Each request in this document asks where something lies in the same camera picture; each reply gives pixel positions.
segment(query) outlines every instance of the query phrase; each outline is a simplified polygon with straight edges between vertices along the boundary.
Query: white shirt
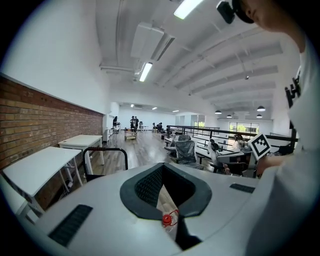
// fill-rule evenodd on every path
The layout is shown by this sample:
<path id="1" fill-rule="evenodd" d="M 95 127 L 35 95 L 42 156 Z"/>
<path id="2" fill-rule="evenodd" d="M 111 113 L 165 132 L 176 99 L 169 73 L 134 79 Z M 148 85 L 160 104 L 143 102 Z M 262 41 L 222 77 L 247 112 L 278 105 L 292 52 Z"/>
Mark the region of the white shirt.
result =
<path id="1" fill-rule="evenodd" d="M 320 61 L 312 43 L 307 39 L 300 55 L 301 96 L 288 115 L 299 134 L 304 150 L 320 148 Z"/>

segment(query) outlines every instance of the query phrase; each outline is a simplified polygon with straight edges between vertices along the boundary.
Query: fluorescent light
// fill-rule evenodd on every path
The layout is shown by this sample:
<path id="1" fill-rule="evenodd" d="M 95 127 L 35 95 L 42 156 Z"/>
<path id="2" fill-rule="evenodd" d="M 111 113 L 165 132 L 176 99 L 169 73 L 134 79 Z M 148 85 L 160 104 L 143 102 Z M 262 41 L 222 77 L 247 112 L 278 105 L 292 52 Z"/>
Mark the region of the fluorescent light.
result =
<path id="1" fill-rule="evenodd" d="M 266 111 L 266 109 L 265 109 L 264 106 L 259 106 L 256 111 L 258 111 L 258 112 L 263 112 L 263 111 Z"/>
<path id="2" fill-rule="evenodd" d="M 140 76 L 140 82 L 144 82 L 146 80 L 146 77 L 150 71 L 152 67 L 152 63 L 148 62 L 144 65 L 143 71 L 142 71 L 142 75 Z"/>
<path id="3" fill-rule="evenodd" d="M 195 9 L 203 0 L 184 0 L 173 13 L 180 19 L 184 19 Z"/>

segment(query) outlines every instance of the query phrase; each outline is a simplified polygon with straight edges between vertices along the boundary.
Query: gray wood floor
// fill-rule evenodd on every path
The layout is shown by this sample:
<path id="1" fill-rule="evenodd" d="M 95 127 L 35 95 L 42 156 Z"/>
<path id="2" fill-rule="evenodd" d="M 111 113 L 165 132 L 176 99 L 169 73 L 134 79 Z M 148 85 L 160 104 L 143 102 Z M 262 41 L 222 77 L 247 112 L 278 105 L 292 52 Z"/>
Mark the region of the gray wood floor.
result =
<path id="1" fill-rule="evenodd" d="M 161 139 L 161 135 L 158 133 L 151 131 L 146 133 L 138 132 L 136 139 L 125 140 L 124 131 L 122 131 L 117 135 L 116 147 L 111 143 L 107 147 L 125 150 L 128 155 L 128 168 L 131 169 L 153 163 L 174 163 L 164 149 L 165 145 L 164 140 Z M 104 165 L 101 165 L 99 153 L 95 152 L 93 154 L 91 159 L 93 174 L 109 175 L 125 169 L 125 157 L 120 151 L 105 151 L 103 152 L 103 159 Z M 207 170 L 213 171 L 209 161 L 205 158 L 202 160 L 202 165 Z M 164 214 L 177 209 L 165 186 L 160 191 L 157 208 Z"/>

